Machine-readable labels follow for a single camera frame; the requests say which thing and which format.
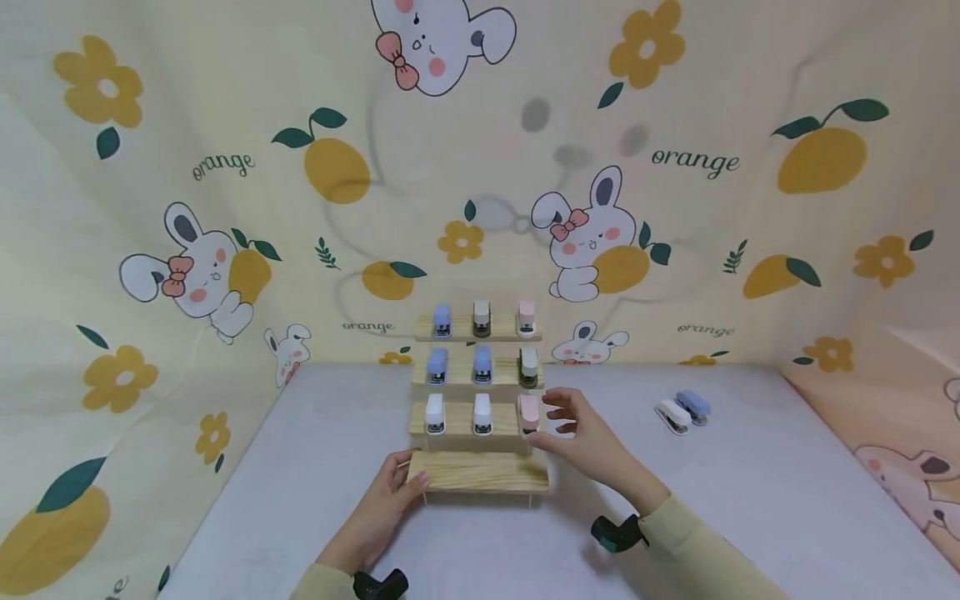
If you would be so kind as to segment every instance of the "pink cheek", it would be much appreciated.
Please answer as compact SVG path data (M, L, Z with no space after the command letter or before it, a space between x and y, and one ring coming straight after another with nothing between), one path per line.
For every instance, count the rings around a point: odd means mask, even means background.
M446 65L440 59L430 59L428 68L430 69L430 75L434 77L440 77L446 71Z

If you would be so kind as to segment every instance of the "hand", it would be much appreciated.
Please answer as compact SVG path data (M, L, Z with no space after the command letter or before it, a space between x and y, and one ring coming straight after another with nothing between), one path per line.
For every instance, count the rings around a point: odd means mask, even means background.
M410 449L387 457L347 522L317 557L317 564L353 575L376 563L393 539L396 527L417 506L426 488L425 472L404 483L413 453L414 449Z
M564 439L532 433L527 437L531 446L556 454L585 476L620 493L642 515L653 513L670 496L670 490L634 458L580 390L553 388L543 395L543 402L556 407L546 414L548 419L573 421L557 427L557 433L574 436Z

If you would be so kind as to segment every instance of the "yellow flower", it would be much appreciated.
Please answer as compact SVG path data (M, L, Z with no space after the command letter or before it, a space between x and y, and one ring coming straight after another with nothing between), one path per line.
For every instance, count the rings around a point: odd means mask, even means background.
M709 356L706 356L705 354L696 354L695 356L691 356L691 357L688 358L687 360L684 360L684 361L681 362L680 364L681 364L681 365L694 365L694 366L696 366L696 367L704 367L704 366L707 366L707 365L715 365L715 364L717 364L717 359L715 359L715 358L710 358Z
M610 52L611 74L629 78L636 89L652 85L660 67L680 60L686 50L684 37L673 33L680 24L680 14L677 0L665 0L652 16L647 11L628 16L623 22L623 41ZM648 41L654 45L652 54L643 47Z
M141 390L154 385L158 373L133 346L98 356L84 372L84 383L93 388L84 396L84 408L95 411L109 405L114 413L126 412L140 399Z
M200 420L200 437L197 438L197 444L193 449L197 454L203 454L205 465L217 460L229 443L230 428L227 427L227 413L220 413L216 417L207 415Z
M479 258L483 250L480 242L483 241L483 230L470 226L463 221L450 221L444 228L446 235L437 240L437 248L446 252L446 262L458 265L464 258Z
M409 365L414 362L407 354L397 354L396 352L384 352L380 357L381 365Z
M804 347L804 354L817 359L820 371L853 371L853 343L848 338L817 338L813 346Z
M861 246L853 258L860 264L853 272L861 277L879 279L880 287L889 288L898 277L907 277L913 273L913 258L907 256L906 241L898 235L885 235L876 246Z
M84 52L61 52L54 57L54 70L73 87L63 99L74 114L89 123L106 123L134 128L143 113L136 98L143 83L136 71L117 64L113 49L96 36L84 36Z

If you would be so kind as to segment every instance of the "black clamp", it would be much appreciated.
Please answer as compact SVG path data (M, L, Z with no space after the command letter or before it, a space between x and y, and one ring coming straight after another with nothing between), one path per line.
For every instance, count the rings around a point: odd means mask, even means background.
M640 531L640 517L637 515L628 516L627 520L619 526L614 525L605 516L599 516L593 521L590 534L611 554L629 550L638 541L642 541L644 546L650 547L650 542L643 537L643 533Z
M382 582L363 571L353 576L353 593L360 600L397 600L409 587L407 576L398 568L391 571Z

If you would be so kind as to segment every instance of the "left hand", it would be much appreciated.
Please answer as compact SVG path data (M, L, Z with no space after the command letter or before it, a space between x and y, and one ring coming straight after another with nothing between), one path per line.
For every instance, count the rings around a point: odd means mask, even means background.
M405 483L413 453L414 449L410 449L387 457L347 522L317 557L317 564L350 576L373 567L404 515L417 506L426 488L425 472Z

